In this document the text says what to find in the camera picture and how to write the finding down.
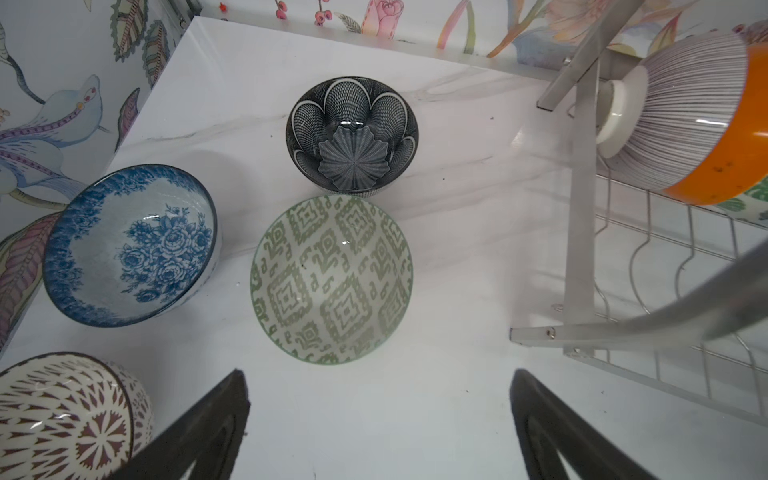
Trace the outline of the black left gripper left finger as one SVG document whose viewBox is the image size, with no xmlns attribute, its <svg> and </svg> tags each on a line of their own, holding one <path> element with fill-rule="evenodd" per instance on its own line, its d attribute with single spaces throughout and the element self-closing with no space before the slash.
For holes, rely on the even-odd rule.
<svg viewBox="0 0 768 480">
<path fill-rule="evenodd" d="M 228 479 L 250 411 L 245 374 L 234 370 L 112 479 Z"/>
</svg>

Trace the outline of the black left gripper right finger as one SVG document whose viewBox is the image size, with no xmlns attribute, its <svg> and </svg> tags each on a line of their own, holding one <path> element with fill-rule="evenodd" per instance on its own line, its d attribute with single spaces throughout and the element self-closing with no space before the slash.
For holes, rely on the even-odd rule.
<svg viewBox="0 0 768 480">
<path fill-rule="evenodd" d="M 511 412 L 530 479 L 652 479 L 533 374 L 515 371 Z"/>
</svg>

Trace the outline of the stainless steel dish rack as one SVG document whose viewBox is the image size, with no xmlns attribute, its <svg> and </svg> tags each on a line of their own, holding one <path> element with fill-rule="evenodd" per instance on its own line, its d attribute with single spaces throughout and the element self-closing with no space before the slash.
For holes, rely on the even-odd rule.
<svg viewBox="0 0 768 480">
<path fill-rule="evenodd" d="M 745 276 L 767 251 L 765 228 L 619 180 L 598 154 L 603 78 L 631 65 L 608 39 L 639 9 L 613 1 L 538 100 L 568 93 L 573 140 L 564 321 L 513 327 L 511 342 L 565 356 L 719 413 L 767 422 L 767 308 L 736 312 L 767 289 Z"/>
</svg>

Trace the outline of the green geometric pattern bowl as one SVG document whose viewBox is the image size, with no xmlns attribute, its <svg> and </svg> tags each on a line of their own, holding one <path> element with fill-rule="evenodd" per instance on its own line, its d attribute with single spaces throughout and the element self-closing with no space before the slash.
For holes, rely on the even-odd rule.
<svg viewBox="0 0 768 480">
<path fill-rule="evenodd" d="M 407 239 L 376 205 L 321 195 L 282 213 L 255 251 L 251 302 L 267 337 L 317 365 L 361 359 L 405 317 L 414 284 Z"/>
</svg>

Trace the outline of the green leaf pattern bowl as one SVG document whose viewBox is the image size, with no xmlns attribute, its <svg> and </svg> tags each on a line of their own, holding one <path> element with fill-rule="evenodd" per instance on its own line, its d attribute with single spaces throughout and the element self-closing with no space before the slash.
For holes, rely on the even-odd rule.
<svg viewBox="0 0 768 480">
<path fill-rule="evenodd" d="M 768 219 L 768 181 L 763 178 L 745 192 L 716 205 L 729 217 L 762 227 Z"/>
</svg>

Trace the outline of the grey striped bowl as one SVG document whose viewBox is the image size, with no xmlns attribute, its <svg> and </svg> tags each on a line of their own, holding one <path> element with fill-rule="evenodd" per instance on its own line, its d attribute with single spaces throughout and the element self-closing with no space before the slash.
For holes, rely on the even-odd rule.
<svg viewBox="0 0 768 480">
<path fill-rule="evenodd" d="M 747 46 L 732 32 L 674 43 L 597 94 L 597 153 L 615 175 L 664 190 L 724 135 L 746 88 Z"/>
</svg>

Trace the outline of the white bowl orange outside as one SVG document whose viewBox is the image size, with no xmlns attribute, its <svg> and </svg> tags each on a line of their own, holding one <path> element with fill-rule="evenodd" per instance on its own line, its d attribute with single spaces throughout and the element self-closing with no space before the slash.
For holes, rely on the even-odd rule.
<svg viewBox="0 0 768 480">
<path fill-rule="evenodd" d="M 663 193 L 694 205 L 740 195 L 767 176 L 767 44 L 747 46 L 746 85 L 729 126 L 712 152 Z"/>
</svg>

